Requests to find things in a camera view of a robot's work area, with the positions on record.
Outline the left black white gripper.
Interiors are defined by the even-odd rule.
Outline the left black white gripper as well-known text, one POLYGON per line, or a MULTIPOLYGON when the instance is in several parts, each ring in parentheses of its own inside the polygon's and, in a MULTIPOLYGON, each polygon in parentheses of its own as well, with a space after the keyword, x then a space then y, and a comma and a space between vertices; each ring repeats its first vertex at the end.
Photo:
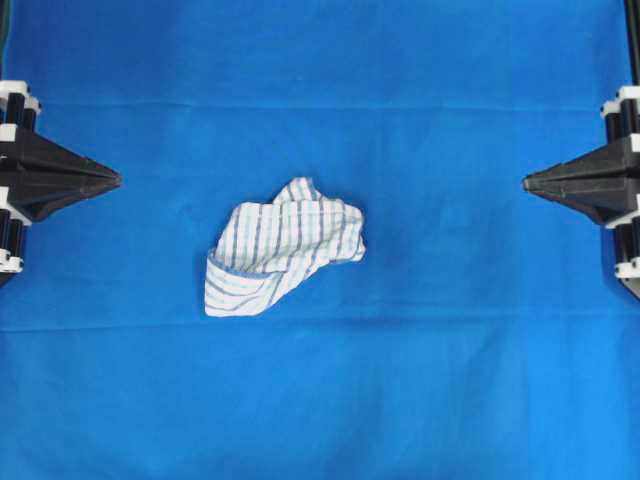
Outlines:
POLYGON ((27 82, 1 81, 1 287, 23 271, 27 229, 54 212, 93 199, 121 185, 121 175, 36 134, 39 100, 27 82), (20 165, 27 169, 87 175, 63 185, 18 185, 20 165))

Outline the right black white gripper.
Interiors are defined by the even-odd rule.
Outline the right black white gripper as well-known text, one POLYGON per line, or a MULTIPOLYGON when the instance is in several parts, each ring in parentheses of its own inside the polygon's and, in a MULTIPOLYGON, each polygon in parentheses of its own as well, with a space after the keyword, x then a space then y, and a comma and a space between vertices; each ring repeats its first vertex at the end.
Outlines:
POLYGON ((639 299, 639 87, 623 86, 601 107, 607 144, 527 175, 523 189, 578 211, 611 232, 614 274, 639 299), (564 181, 618 178, 621 181, 564 181))

